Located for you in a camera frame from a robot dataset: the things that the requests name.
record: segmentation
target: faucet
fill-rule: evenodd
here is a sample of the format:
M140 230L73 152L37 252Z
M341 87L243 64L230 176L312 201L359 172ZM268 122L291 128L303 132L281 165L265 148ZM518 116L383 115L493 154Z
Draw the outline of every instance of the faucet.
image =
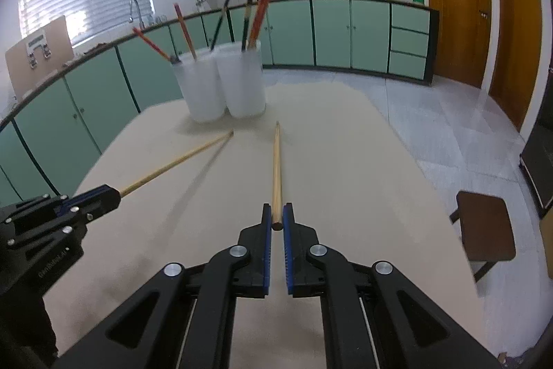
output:
M144 30L145 29L145 26L144 26L144 22L142 21L142 14L140 13L140 5L138 5L138 1L137 0L130 0L129 1L129 7L131 9L130 11L130 17L129 17L129 22L133 22L133 1L134 3L137 5L137 10L138 10L138 19L140 21L140 30Z

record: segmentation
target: white plastic cup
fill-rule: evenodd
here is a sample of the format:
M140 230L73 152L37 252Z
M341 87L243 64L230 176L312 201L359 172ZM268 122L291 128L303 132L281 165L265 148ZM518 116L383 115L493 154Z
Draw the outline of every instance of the white plastic cup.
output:
M197 60L190 52L181 55L180 63L172 65L190 116L197 123L215 121L225 112L225 96L217 70L215 53L205 47L196 51Z
M265 111L265 86L261 42L241 50L241 43L218 46L215 58L228 110L235 118L257 116Z

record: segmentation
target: white table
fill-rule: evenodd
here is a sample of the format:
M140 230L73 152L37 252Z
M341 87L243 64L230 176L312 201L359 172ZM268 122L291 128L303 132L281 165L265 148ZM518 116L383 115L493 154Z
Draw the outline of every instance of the white table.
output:
M358 91L335 83L267 89L264 115L197 125L186 103L152 107L129 124L79 187L124 188L176 156L235 129L98 219L85 255L48 292L60 351L170 261L205 263L261 220L271 201L275 122L282 127L283 200L319 241L356 263L386 259L485 344L482 305L438 195ZM325 367L319 299L287 295L283 235L273 232L270 293L239 299L231 367Z

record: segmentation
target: stool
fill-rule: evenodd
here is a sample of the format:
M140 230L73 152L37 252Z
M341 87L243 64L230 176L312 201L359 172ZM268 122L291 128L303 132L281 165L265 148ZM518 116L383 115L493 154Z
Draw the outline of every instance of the stool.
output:
M461 220L461 240L469 261L485 261L475 274L484 277L498 261L516 256L513 229L505 201L500 197L475 192L457 193L457 210L451 223Z

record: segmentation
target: floor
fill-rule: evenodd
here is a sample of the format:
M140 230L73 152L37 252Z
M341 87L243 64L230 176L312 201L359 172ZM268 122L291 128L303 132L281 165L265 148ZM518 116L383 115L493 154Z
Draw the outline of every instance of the floor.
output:
M502 197L516 257L498 263L477 284L488 348L495 355L516 356L536 343L553 315L553 280L547 276L532 194L518 167L524 140L493 99L442 77L431 87L322 71L266 70L264 78L267 86L334 81L363 92L434 185L447 212L456 209L459 190ZM460 234L458 223L455 227Z

